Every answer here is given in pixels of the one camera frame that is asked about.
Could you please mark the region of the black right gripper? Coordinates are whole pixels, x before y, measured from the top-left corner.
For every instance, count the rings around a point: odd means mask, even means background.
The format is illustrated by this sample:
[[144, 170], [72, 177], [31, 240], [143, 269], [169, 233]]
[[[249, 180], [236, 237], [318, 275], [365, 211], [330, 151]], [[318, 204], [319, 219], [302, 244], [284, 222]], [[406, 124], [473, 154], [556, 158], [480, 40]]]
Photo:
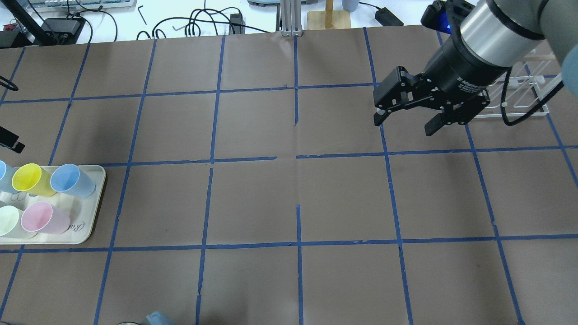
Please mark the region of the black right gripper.
[[423, 72], [413, 75], [396, 66], [376, 87], [373, 123], [379, 127], [395, 111], [425, 107], [438, 111], [424, 126], [426, 136], [446, 125], [468, 124], [489, 104], [487, 87], [505, 72], [475, 57], [461, 41], [448, 39]]

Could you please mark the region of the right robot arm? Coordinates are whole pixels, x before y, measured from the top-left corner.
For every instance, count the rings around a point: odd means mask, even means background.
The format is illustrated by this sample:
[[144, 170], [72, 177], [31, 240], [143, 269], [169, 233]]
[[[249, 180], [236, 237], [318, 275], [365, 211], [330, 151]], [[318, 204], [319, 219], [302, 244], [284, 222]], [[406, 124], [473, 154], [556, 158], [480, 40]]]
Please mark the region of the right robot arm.
[[507, 88], [511, 69], [543, 40], [561, 66], [561, 81], [529, 112], [509, 120], [505, 98], [500, 111], [506, 125], [528, 119], [562, 87], [577, 94], [577, 2], [575, 0], [436, 0], [421, 24], [447, 33], [449, 38], [428, 61], [423, 72], [412, 75], [403, 66], [393, 71], [373, 92], [374, 125], [390, 114], [414, 107], [438, 111], [424, 130], [427, 136], [445, 125], [468, 124], [490, 103], [487, 87], [504, 76]]

